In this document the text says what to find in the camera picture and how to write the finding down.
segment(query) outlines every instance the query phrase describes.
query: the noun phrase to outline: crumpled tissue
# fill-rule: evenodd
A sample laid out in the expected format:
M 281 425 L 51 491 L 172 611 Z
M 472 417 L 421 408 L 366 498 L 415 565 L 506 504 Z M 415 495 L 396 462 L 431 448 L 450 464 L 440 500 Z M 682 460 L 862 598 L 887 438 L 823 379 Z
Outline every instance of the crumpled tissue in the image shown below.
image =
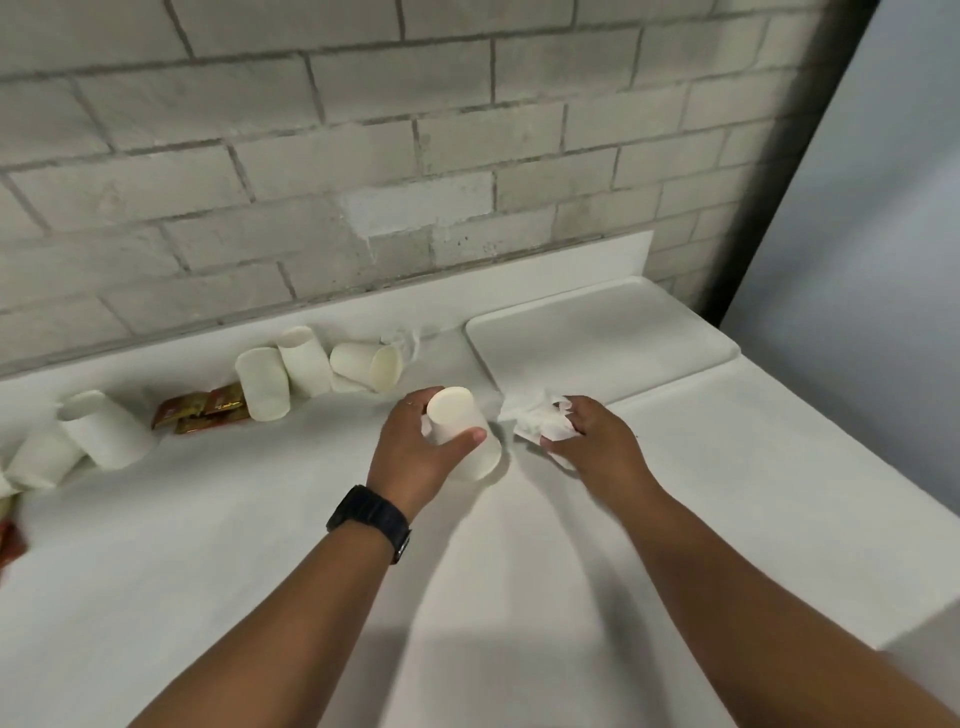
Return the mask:
M 541 437 L 557 441 L 580 436 L 570 420 L 566 418 L 572 409 L 573 404 L 566 397 L 544 391 L 537 398 L 524 404 L 504 405 L 497 420 L 499 422 L 515 420 L 514 434 L 539 445 Z M 561 468 L 569 471 L 576 470 L 565 457 L 554 452 L 549 454 Z

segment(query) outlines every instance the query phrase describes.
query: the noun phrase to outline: left hand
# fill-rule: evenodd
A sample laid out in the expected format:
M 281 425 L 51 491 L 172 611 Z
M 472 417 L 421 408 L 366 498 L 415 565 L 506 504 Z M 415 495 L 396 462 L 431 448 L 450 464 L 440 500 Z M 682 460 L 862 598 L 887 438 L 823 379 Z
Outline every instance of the left hand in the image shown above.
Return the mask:
M 472 427 L 444 445 L 427 442 L 420 433 L 420 418 L 426 404 L 443 389 L 421 389 L 396 403 L 370 463 L 367 487 L 399 508 L 408 523 L 440 492 L 450 471 L 487 439 L 486 430 Z

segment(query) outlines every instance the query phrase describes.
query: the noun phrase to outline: wristwatch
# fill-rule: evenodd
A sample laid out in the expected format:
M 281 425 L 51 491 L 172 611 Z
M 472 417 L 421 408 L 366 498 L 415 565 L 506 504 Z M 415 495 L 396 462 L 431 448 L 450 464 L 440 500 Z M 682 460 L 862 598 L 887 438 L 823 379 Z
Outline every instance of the wristwatch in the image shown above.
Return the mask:
M 400 510 L 386 498 L 374 493 L 370 488 L 355 485 L 340 501 L 340 505 L 326 522 L 329 533 L 346 521 L 357 521 L 376 528 L 394 545 L 395 564 L 400 560 L 407 544 L 410 543 L 410 524 Z

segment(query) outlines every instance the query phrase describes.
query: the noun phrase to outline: white wall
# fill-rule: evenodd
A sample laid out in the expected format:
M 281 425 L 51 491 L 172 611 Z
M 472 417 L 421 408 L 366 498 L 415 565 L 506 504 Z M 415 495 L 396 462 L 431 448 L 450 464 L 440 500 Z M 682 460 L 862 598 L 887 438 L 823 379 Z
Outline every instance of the white wall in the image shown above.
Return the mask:
M 960 513 L 957 28 L 881 4 L 723 329 Z

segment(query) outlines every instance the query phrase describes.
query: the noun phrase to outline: brick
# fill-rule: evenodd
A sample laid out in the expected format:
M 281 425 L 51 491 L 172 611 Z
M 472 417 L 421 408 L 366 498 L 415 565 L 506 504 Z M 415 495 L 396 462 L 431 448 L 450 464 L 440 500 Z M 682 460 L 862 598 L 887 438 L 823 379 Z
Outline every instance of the brick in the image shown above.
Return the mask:
M 506 38 L 496 42 L 496 100 L 617 91 L 630 85 L 637 31 Z
M 226 149 L 47 167 L 12 175 L 56 231 L 79 231 L 247 202 Z
M 351 243 L 328 238 L 284 261 L 298 298 L 325 298 L 350 288 L 368 287 L 432 268 L 432 229 L 401 232 Z
M 653 242 L 650 244 L 650 252 L 666 250 L 677 245 L 683 245 L 690 242 L 690 235 L 697 224 L 697 213 L 688 212 L 676 217 L 667 217 L 657 220 L 650 230 L 654 232 Z
M 452 225 L 493 210 L 493 174 L 411 182 L 396 187 L 351 190 L 340 196 L 349 224 L 360 237 Z
M 650 280 L 662 280 L 700 270 L 714 265 L 723 249 L 723 240 L 714 238 L 657 251 L 647 256 L 643 275 Z
M 0 164 L 108 151 L 66 82 L 0 85 Z
M 753 65 L 765 19 L 678 23 L 647 28 L 635 85 L 741 71 Z
M 0 364 L 128 336 L 123 324 L 94 298 L 0 314 Z
M 156 0 L 5 0 L 0 74 L 186 58 Z
M 755 172 L 756 167 L 733 167 L 665 182 L 657 215 L 735 202 L 747 193 Z
M 684 129 L 707 129 L 787 113 L 793 71 L 751 73 L 733 79 L 696 82 L 684 115 Z
M 437 174 L 559 152 L 563 122 L 563 104 L 421 119 L 423 171 Z
M 290 292 L 275 263 L 259 263 L 213 276 L 145 283 L 105 298 L 135 333 L 154 333 L 286 303 Z
M 43 230 L 31 219 L 0 180 L 0 241 L 37 237 Z
M 701 268 L 691 273 L 681 273 L 673 279 L 671 294 L 677 301 L 697 310 L 704 304 L 704 299 L 712 284 L 713 271 L 710 268 Z
M 436 228 L 433 250 L 437 265 L 456 265 L 544 245 L 550 241 L 554 213 L 554 207 L 546 207 Z
M 572 15 L 573 0 L 403 0 L 408 38 L 566 26 Z
M 399 40 L 394 0 L 174 0 L 199 56 Z
M 756 59 L 757 68 L 801 65 L 823 22 L 822 12 L 775 15 Z
M 654 219 L 660 186 L 604 192 L 557 205 L 555 240 L 624 231 Z
M 315 194 L 417 175 L 409 121 L 346 124 L 236 145 L 258 200 Z
M 110 73 L 79 83 L 121 149 L 320 122 L 301 59 Z
M 0 307 L 93 292 L 179 270 L 156 229 L 28 241 L 0 252 Z
M 797 116 L 777 121 L 759 121 L 730 130 L 720 166 L 749 164 L 761 159 L 798 155 L 804 150 L 817 125 L 819 115 Z
M 328 122 L 488 104 L 486 40 L 311 58 Z
M 681 86 L 571 101 L 566 149 L 585 149 L 662 136 L 680 128 L 686 89 Z
M 690 239 L 707 240 L 708 238 L 723 237 L 728 234 L 741 207 L 740 203 L 732 203 L 700 210 L 697 217 L 697 227 L 693 229 L 693 235 Z
M 712 169 L 723 142 L 718 129 L 623 147 L 613 185 L 633 187 Z
M 578 23 L 698 17 L 708 15 L 714 0 L 581 0 Z
M 615 149 L 542 159 L 496 172 L 496 208 L 536 207 L 610 189 Z

